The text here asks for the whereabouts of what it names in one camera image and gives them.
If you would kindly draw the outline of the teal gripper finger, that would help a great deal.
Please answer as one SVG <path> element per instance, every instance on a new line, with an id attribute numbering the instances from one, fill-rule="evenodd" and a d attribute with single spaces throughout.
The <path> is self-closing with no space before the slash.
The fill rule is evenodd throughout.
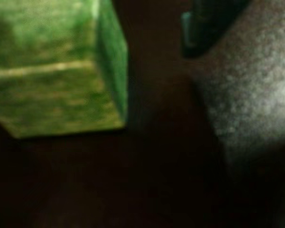
<path id="1" fill-rule="evenodd" d="M 226 32 L 248 0 L 193 0 L 181 15 L 181 50 L 184 57 L 200 57 Z"/>

